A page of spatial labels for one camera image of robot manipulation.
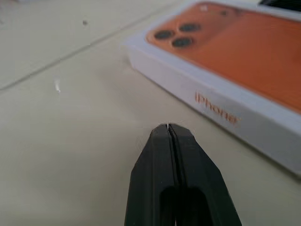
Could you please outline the white phone box lid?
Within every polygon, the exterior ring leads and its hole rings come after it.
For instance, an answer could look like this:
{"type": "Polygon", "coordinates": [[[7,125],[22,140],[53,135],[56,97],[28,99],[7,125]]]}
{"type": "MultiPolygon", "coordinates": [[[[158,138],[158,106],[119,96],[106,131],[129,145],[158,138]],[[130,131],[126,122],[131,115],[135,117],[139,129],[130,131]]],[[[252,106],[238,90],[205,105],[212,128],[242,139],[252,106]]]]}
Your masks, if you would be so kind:
{"type": "Polygon", "coordinates": [[[134,69],[301,178],[301,0],[200,0],[125,45],[134,69]]]}

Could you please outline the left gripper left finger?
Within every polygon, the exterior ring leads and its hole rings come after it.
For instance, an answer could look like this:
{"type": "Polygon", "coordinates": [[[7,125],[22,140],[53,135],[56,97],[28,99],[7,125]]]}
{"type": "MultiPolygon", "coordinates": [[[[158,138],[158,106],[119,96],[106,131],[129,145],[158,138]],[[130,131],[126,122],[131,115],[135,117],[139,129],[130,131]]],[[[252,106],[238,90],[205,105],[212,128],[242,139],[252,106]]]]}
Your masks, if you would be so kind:
{"type": "Polygon", "coordinates": [[[175,226],[175,181],[167,125],[154,128],[130,177],[124,226],[175,226]]]}

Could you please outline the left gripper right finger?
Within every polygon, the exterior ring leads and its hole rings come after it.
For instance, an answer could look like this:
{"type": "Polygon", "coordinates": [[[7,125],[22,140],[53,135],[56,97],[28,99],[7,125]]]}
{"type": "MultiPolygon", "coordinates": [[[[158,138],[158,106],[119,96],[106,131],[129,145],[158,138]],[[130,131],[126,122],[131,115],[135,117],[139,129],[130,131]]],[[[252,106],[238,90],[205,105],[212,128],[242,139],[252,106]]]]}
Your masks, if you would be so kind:
{"type": "Polygon", "coordinates": [[[177,226],[242,226],[220,170],[191,131],[171,124],[169,132],[179,181],[177,226]]]}

